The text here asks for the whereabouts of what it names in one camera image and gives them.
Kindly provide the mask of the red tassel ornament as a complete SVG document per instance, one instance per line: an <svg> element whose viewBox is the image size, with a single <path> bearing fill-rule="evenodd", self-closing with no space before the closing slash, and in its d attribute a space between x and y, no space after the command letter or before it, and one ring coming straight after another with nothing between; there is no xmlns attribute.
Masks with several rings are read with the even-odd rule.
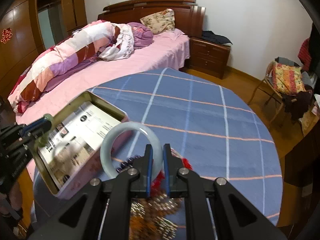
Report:
<svg viewBox="0 0 320 240"><path fill-rule="evenodd" d="M178 157L181 159L183 166L185 168L188 168L190 170L192 170L192 166L189 163L188 159L182 157L176 150L174 150L173 148L171 148L171 154L175 157ZM157 177L152 181L151 183L151 192L150 192L150 196L151 197L155 197L156 195L158 195L160 193L161 190L161 183L164 180L165 175L164 175L164 171L161 170L159 172L159 174L157 175Z"/></svg>

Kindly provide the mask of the pale jade bangle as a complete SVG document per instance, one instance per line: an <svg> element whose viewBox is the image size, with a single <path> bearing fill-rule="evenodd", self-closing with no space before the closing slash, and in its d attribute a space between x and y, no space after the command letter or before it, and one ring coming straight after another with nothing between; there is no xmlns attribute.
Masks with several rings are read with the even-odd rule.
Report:
<svg viewBox="0 0 320 240"><path fill-rule="evenodd" d="M131 157L140 134L145 135L149 140L152 146L153 157L151 181L154 181L163 167L163 147L161 146L161 142L157 135L150 128L139 122L129 121L118 124L107 133L106 137L104 137L103 143L100 147L100 161L104 172L110 179L116 178L118 175L118 172L112 164L111 149L117 137L127 131L137 131L127 157Z"/></svg>

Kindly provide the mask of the pink metal tin box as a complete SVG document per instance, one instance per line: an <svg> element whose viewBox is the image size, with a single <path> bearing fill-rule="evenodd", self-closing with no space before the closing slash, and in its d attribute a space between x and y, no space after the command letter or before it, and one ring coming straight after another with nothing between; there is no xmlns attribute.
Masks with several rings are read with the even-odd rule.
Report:
<svg viewBox="0 0 320 240"><path fill-rule="evenodd" d="M101 169L104 137L129 117L122 109L85 91L51 121L52 128L40 139L34 160L50 193L70 199Z"/></svg>

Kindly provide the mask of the wooden nightstand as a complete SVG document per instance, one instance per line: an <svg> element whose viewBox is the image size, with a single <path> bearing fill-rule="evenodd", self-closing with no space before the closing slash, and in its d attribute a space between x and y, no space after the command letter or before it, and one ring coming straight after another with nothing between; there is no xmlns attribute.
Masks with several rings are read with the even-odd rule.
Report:
<svg viewBox="0 0 320 240"><path fill-rule="evenodd" d="M188 68L223 79L231 48L195 37L189 43Z"/></svg>

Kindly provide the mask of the patchwork pink quilt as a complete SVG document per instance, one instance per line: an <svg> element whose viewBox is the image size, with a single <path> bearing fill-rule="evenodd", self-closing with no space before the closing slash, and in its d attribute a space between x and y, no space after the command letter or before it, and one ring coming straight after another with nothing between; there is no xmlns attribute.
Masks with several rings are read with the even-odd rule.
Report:
<svg viewBox="0 0 320 240"><path fill-rule="evenodd" d="M98 20L40 54L19 78L8 101L15 113L22 114L37 101L48 83L87 59L104 61L127 59L134 51L134 37L128 24Z"/></svg>

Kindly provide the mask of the wooden wardrobe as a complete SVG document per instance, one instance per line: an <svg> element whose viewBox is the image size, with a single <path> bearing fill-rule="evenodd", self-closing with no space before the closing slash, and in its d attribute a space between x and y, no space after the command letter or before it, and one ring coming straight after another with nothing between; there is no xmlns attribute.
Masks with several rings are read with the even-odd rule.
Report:
<svg viewBox="0 0 320 240"><path fill-rule="evenodd" d="M1 97L44 51L37 9L40 0L14 0L1 19ZM67 34L87 23L84 0L60 0Z"/></svg>

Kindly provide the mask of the wooden chair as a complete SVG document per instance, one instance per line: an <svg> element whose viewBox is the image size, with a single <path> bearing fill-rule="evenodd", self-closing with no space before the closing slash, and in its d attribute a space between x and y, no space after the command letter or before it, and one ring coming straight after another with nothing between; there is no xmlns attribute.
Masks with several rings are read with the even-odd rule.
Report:
<svg viewBox="0 0 320 240"><path fill-rule="evenodd" d="M274 59L277 63L285 64L288 66L299 67L293 61L290 61L287 58L278 57ZM258 83L258 85L253 90L252 96L248 101L248 104L251 104L252 100L255 97L255 94L258 90L264 92L269 96L268 100L265 102L267 105L270 100L274 100L279 106L276 107L276 112L268 124L272 124L274 120L278 117L281 111L291 114L292 121L298 121L303 117L303 115L309 110L310 103L313 96L313 87L311 84L311 79L308 72L301 69L302 80L305 87L305 92L299 92L296 95L286 95L276 91L273 87L272 82L272 62L271 61L266 69L264 78Z"/></svg>

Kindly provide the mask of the purple garment on bed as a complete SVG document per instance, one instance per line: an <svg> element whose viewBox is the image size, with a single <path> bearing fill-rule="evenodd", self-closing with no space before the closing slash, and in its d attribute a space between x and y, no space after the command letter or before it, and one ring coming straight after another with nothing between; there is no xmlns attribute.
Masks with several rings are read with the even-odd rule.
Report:
<svg viewBox="0 0 320 240"><path fill-rule="evenodd" d="M137 22L130 22L134 37L134 49L142 49L152 44L153 32L145 25Z"/></svg>

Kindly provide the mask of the dark clothes on nightstand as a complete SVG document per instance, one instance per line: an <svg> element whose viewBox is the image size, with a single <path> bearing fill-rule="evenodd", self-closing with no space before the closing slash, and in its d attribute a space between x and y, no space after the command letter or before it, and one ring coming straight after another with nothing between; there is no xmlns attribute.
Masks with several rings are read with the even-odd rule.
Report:
<svg viewBox="0 0 320 240"><path fill-rule="evenodd" d="M223 45L223 46L231 46L232 42L225 36L222 35L217 35L215 33L213 33L211 30L207 30L207 31L202 31L202 39L215 43L215 44L219 44L219 45Z"/></svg>

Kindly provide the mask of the floral pillow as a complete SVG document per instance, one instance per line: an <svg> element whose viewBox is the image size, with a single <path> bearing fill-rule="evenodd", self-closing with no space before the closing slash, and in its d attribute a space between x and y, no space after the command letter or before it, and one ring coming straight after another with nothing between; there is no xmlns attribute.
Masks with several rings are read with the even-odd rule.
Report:
<svg viewBox="0 0 320 240"><path fill-rule="evenodd" d="M175 12L172 9L165 9L141 18L140 22L148 27L155 35L163 32L174 31Z"/></svg>

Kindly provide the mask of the wooden bed pink sheet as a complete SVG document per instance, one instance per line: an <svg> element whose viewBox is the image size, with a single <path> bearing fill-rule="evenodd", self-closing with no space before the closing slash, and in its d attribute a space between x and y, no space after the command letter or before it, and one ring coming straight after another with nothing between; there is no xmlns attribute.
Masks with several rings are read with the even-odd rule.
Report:
<svg viewBox="0 0 320 240"><path fill-rule="evenodd" d="M122 76L180 69L189 38L200 37L206 9L196 0L129 0L41 53L8 100L19 124L56 114L83 91Z"/></svg>

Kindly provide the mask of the colourful chair cushion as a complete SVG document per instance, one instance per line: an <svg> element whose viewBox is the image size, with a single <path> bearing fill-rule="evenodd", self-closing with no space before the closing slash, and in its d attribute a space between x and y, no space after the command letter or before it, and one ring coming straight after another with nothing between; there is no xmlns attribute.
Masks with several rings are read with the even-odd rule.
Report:
<svg viewBox="0 0 320 240"><path fill-rule="evenodd" d="M305 92L301 67L272 62L272 82L276 91L286 95Z"/></svg>

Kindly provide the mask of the hanging dark coats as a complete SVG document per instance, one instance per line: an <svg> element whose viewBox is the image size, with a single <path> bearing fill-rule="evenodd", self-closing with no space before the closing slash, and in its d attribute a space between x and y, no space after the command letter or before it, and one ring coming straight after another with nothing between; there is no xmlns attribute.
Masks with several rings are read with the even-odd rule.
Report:
<svg viewBox="0 0 320 240"><path fill-rule="evenodd" d="M319 31L314 24L310 37L301 45L298 58L303 64L303 70L311 74L319 74Z"/></svg>

